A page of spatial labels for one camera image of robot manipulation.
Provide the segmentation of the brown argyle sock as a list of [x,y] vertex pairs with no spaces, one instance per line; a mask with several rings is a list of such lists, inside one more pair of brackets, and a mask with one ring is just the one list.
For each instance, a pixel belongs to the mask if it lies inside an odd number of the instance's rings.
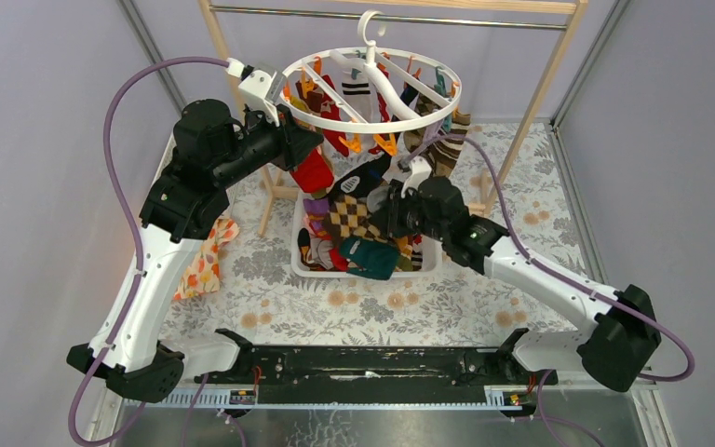
[[323,225],[336,243],[349,237],[360,237],[386,243],[388,239],[370,222],[370,217],[370,212],[363,199],[342,195],[331,202],[323,219]]

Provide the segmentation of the red santa sock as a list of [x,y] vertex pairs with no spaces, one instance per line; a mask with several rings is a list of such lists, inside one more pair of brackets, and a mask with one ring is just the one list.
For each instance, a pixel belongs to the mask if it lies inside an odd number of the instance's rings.
[[300,189],[308,194],[327,190],[334,183],[334,176],[320,149],[311,154],[296,168],[290,171],[291,178]]

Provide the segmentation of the white round sock hanger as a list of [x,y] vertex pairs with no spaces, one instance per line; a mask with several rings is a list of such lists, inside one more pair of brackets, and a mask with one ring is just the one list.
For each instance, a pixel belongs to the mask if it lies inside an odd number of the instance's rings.
[[386,136],[443,124],[463,96],[449,66],[409,50],[381,47],[385,14],[369,9],[357,20],[356,47],[305,56],[283,71],[281,99],[294,117],[318,129]]

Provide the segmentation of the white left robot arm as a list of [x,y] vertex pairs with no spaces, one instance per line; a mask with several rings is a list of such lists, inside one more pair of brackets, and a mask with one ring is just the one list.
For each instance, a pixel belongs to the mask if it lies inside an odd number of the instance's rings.
[[100,331],[67,356],[70,366],[102,379],[116,395],[146,403],[206,373],[231,383],[249,376],[252,360],[242,336],[218,330],[163,340],[159,333],[185,269],[228,208],[228,189],[267,164],[295,169],[324,141],[300,126],[287,106],[279,107],[277,120],[259,110],[239,120],[214,99],[188,104],[173,139],[172,158],[134,224],[135,267]]

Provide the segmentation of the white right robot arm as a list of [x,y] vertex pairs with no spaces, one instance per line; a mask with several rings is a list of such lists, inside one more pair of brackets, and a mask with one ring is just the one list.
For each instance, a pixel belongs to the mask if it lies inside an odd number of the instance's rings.
[[504,226],[471,213],[461,191],[443,177],[416,188],[392,181],[385,197],[371,194],[369,210],[383,235],[436,240],[455,263],[518,288],[573,324],[570,332],[514,331],[496,360],[508,383],[532,372],[574,371],[626,392],[661,344],[646,291],[594,282],[522,247]]

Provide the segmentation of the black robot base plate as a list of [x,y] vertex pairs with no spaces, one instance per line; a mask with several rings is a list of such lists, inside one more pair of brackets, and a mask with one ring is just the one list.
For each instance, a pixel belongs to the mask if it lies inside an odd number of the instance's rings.
[[493,347],[251,345],[227,371],[209,374],[210,384],[298,384],[325,378],[433,378],[445,384],[538,385],[543,370],[525,369],[510,353]]

